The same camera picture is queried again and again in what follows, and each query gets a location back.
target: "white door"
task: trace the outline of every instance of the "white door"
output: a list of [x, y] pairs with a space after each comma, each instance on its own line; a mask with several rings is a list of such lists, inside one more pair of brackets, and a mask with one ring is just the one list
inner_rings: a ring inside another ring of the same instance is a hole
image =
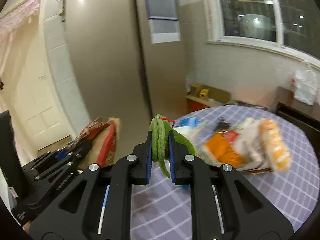
[[4, 73], [10, 103], [36, 150], [70, 135], [49, 87], [41, 46], [38, 17], [34, 17], [18, 29]]

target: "wall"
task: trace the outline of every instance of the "wall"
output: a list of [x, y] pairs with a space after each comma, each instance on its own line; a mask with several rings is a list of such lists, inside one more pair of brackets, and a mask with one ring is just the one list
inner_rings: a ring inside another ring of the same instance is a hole
[[90, 121], [73, 67], [65, 34], [65, 22], [59, 14], [57, 0], [45, 0], [44, 37], [48, 61], [62, 106], [76, 134]]
[[300, 67], [297, 60], [253, 48], [207, 44], [204, 0], [178, 0], [178, 13], [188, 83], [204, 83], [263, 106], [273, 103], [277, 86], [290, 88], [292, 73]]
[[[21, 0], [8, 0], [3, 13]], [[45, 46], [49, 69], [53, 79], [57, 101], [61, 104], [63, 114], [71, 125], [71, 135], [75, 136], [87, 125], [90, 117], [83, 103], [73, 68], [70, 62], [65, 23], [61, 22], [57, 0], [42, 0], [40, 21], [43, 26]]]

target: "window sill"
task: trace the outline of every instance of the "window sill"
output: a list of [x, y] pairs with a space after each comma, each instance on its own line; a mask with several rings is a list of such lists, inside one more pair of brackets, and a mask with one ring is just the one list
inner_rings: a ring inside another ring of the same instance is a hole
[[240, 46], [252, 49], [260, 49], [272, 53], [276, 53], [285, 57], [295, 59], [297, 61], [307, 60], [310, 65], [316, 70], [320, 70], [320, 60], [306, 54], [302, 51], [292, 49], [286, 46], [279, 46], [278, 43], [272, 41], [259, 40], [254, 38], [237, 37], [237, 36], [223, 36], [217, 41], [207, 41], [207, 44], [224, 44]]

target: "checkered tablecloth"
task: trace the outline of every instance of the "checkered tablecloth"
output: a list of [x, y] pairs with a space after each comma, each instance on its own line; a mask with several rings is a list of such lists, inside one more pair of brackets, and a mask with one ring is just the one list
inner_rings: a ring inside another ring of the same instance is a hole
[[[277, 121], [292, 155], [290, 171], [246, 177], [297, 231], [316, 206], [319, 193], [318, 160], [304, 132], [270, 112], [244, 106], [207, 108], [182, 118], [191, 116], [208, 121], [196, 146], [210, 138], [218, 117], [231, 124], [240, 123], [247, 117]], [[191, 239], [191, 234], [190, 190], [172, 184], [154, 163], [150, 184], [132, 188], [131, 239], [186, 240]]]

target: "tiled floor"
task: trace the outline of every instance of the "tiled floor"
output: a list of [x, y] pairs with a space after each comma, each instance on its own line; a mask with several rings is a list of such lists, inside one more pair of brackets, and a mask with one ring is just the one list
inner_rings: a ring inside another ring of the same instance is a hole
[[70, 136], [67, 136], [67, 137], [61, 139], [60, 141], [57, 141], [57, 142], [39, 150], [37, 156], [40, 156], [40, 155], [42, 155], [46, 152], [49, 152], [49, 151], [54, 151], [56, 149], [60, 149], [60, 148], [64, 147], [65, 144], [70, 142], [71, 140], [72, 140], [72, 138]]

